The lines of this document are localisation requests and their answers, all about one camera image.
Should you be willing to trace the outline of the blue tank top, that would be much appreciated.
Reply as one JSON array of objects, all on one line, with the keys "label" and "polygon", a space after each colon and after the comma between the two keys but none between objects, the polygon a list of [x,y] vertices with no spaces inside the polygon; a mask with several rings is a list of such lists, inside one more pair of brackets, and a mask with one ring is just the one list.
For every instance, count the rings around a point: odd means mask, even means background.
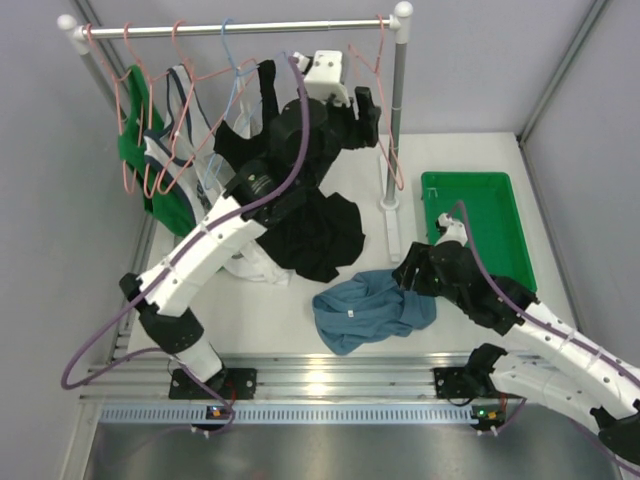
[{"label": "blue tank top", "polygon": [[365,344],[410,336],[437,318],[435,299],[401,289],[390,270],[360,272],[311,302],[316,330],[339,356]]}]

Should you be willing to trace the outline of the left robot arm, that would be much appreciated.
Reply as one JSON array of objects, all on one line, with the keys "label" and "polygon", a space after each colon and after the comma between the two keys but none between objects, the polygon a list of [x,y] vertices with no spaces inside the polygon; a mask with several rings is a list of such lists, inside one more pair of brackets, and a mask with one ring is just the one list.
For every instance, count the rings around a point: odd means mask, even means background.
[{"label": "left robot arm", "polygon": [[190,304],[202,286],[242,248],[256,243],[278,267],[316,282],[334,279],[361,255],[365,235],[355,203],[320,185],[344,150],[374,147],[381,109],[369,88],[345,103],[307,92],[284,107],[262,91],[262,129],[243,138],[227,123],[214,150],[233,176],[201,221],[155,271],[127,274],[120,286],[145,333],[191,376],[205,397],[225,388],[227,369]]}]

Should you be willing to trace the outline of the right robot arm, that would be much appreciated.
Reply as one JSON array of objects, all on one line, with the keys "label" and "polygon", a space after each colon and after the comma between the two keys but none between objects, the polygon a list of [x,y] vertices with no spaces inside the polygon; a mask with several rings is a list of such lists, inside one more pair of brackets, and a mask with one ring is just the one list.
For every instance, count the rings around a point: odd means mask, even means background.
[{"label": "right robot arm", "polygon": [[638,367],[570,327],[522,284],[482,270],[472,250],[456,241],[412,243],[392,277],[404,290],[448,300],[476,325],[554,368],[519,367],[497,348],[493,362],[467,370],[473,393],[531,399],[582,424],[616,456],[639,462]]}]

